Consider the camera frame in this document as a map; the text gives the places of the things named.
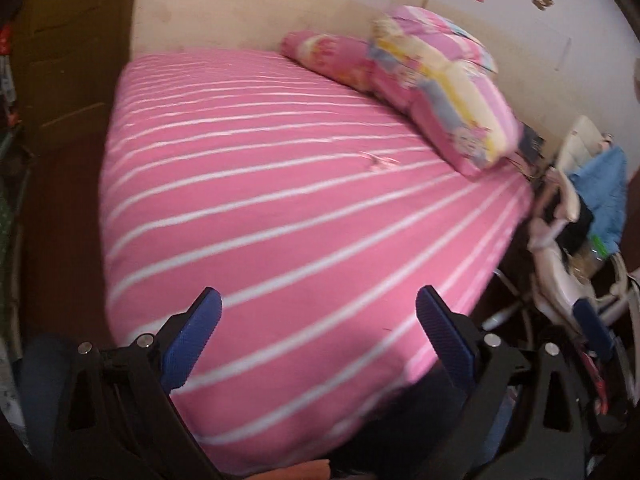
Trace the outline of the white office chair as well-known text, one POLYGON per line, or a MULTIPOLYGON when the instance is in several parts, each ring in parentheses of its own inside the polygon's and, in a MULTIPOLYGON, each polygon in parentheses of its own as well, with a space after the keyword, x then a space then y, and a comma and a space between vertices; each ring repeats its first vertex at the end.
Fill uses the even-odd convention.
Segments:
POLYGON ((570 334, 582 333, 573 318, 574 303, 588 298, 605 326, 629 308, 634 290, 620 250, 607 255, 588 236, 593 214, 570 182, 570 174, 616 145, 587 116, 579 116, 565 136, 554 161, 541 180, 532 218, 527 225, 527 249, 533 259, 530 292, 516 304, 488 318, 483 327, 494 330, 526 300, 551 323, 570 334))

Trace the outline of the pink striped bed mattress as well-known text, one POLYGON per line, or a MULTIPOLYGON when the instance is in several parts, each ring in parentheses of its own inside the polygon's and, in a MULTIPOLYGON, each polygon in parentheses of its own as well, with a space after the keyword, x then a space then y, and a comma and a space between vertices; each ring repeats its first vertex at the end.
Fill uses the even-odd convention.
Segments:
POLYGON ((388 106, 237 50, 126 66, 99 196, 114 341, 221 294, 172 402, 230 474, 329 452, 420 379, 416 293, 471 312, 532 202, 507 162, 463 177, 388 106))

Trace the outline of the pink yellow folded quilt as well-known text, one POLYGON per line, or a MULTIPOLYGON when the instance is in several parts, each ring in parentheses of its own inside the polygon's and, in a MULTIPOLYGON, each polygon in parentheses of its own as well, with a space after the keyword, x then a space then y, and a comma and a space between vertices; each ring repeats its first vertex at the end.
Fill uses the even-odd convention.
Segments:
POLYGON ((476 178, 518 150, 522 123, 484 44, 454 22, 398 6, 372 24, 373 93, 406 115, 442 159, 476 178))

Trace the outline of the beige headboard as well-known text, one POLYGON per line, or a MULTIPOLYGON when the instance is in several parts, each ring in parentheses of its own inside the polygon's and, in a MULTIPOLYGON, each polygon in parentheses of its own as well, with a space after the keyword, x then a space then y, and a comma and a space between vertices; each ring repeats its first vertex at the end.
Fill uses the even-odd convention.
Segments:
POLYGON ((498 63, 498 87, 553 153, 580 114, 579 100, 559 71, 530 42, 437 0, 383 0, 374 6, 359 0, 134 0, 129 55, 195 47, 273 50, 287 32, 302 29, 364 37, 390 6, 420 2, 488 47, 498 63))

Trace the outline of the pink floral pillow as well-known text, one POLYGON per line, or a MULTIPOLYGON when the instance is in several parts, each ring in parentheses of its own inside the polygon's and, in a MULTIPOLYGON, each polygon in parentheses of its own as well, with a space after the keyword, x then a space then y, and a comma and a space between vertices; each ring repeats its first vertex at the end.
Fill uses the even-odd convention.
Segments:
POLYGON ((373 64, 366 40, 300 30, 282 39, 280 53, 321 76, 362 93, 372 92, 373 64))

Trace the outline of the blue cloth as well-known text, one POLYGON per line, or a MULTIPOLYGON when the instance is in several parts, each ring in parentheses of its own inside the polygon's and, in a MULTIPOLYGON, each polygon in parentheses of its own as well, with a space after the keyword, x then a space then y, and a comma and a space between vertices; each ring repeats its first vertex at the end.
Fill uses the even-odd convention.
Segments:
POLYGON ((589 234, 607 255, 620 249, 626 223, 627 159, 617 145, 570 174, 570 182, 593 214, 589 234))

